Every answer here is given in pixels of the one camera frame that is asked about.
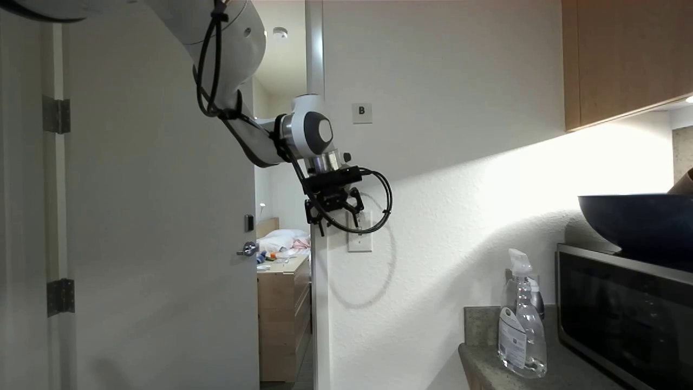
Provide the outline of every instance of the ceiling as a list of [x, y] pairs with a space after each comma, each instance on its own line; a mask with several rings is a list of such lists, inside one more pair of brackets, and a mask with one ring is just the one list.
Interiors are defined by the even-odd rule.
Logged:
[[[274, 97], [305, 93], [305, 1], [303, 0], [254, 0], [266, 33], [266, 52], [256, 72], [258, 83]], [[283, 26], [288, 37], [274, 34]]]

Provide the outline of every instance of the door hinge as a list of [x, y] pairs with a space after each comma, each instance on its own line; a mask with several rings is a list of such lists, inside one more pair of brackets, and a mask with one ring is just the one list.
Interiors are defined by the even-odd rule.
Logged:
[[43, 96], [43, 130], [67, 135], [69, 125], [69, 99], [54, 99]]
[[47, 316], [73, 311], [73, 279], [54, 279], [47, 284]]

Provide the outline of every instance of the cabinet door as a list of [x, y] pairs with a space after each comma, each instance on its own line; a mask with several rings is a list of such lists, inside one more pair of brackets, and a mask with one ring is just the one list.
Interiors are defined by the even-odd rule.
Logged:
[[693, 90], [690, 0], [563, 0], [568, 127]]

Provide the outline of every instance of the plastic bottle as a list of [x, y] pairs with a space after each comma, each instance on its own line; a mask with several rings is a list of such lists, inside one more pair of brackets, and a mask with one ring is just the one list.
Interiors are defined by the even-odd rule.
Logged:
[[511, 249], [510, 256], [506, 305], [498, 316], [498, 357], [520, 377], [543, 377], [549, 364], [540, 284], [527, 253]]

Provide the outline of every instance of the robotic arm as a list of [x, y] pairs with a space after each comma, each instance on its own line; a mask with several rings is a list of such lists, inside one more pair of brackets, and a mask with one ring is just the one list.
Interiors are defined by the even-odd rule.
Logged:
[[[106, 13], [124, 0], [0, 0], [0, 7], [41, 21], [81, 21], [94, 13]], [[251, 0], [147, 0], [190, 52], [197, 85], [197, 103], [203, 114], [216, 116], [240, 142], [245, 156], [258, 166], [290, 162], [305, 192], [305, 216], [353, 233], [371, 233], [386, 225], [392, 209], [392, 190], [386, 176], [348, 166], [334, 149], [334, 130], [323, 114], [318, 96], [294, 99], [293, 113], [274, 123], [256, 123], [243, 103], [240, 83], [261, 64], [265, 53], [265, 27]], [[388, 197], [382, 219], [371, 227], [357, 227], [363, 209], [353, 186], [363, 176], [375, 176]], [[329, 213], [347, 209], [355, 227], [342, 225]]]

